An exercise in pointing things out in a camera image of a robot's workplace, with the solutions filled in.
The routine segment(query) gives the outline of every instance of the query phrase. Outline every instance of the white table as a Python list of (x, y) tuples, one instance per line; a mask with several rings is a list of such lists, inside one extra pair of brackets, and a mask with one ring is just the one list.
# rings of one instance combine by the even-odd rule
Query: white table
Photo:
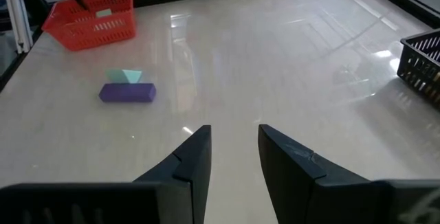
[[(369, 179), (440, 177), (440, 116), (395, 75), (428, 30), (387, 0), (185, 0), (136, 10), (137, 37), (68, 52), (43, 34), (0, 94), (0, 184), (130, 181), (212, 125), (206, 223), (276, 223), (268, 123)], [(152, 104), (105, 104), (105, 69)]]

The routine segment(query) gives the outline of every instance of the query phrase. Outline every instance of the foam block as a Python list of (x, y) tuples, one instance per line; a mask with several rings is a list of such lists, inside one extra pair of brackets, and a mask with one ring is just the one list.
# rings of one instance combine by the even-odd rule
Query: foam block
[(142, 71), (127, 69), (109, 69), (105, 74), (112, 83), (138, 83)]
[(97, 11), (96, 12), (96, 17), (100, 18), (100, 17), (104, 17), (104, 16), (109, 16), (111, 15), (111, 9), (107, 8), (106, 10), (101, 10), (101, 11)]
[(155, 96), (156, 87), (151, 83), (109, 83), (99, 93), (103, 102), (152, 102)]

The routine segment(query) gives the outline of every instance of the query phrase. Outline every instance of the teal triangular block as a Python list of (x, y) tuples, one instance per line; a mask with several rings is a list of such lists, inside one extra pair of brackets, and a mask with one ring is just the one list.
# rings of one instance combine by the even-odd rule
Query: teal triangular block
[(109, 69), (105, 72), (112, 83), (138, 83), (142, 71), (128, 69)]

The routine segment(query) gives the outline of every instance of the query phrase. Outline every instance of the purple rectangular block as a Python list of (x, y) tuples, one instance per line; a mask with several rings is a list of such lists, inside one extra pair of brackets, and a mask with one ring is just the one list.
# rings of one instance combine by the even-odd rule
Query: purple rectangular block
[(155, 96), (156, 87), (151, 83), (109, 83), (99, 93), (103, 102), (152, 102)]

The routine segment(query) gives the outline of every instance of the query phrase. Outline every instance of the teal block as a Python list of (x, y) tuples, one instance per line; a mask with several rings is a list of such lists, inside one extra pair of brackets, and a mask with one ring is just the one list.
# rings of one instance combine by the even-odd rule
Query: teal block
[(109, 16), (111, 15), (111, 9), (108, 8), (106, 10), (101, 10), (101, 11), (97, 11), (96, 12), (96, 17), (100, 18), (100, 17), (104, 17), (104, 16)]
[(112, 83), (138, 83), (142, 71), (127, 69), (109, 69), (105, 72)]

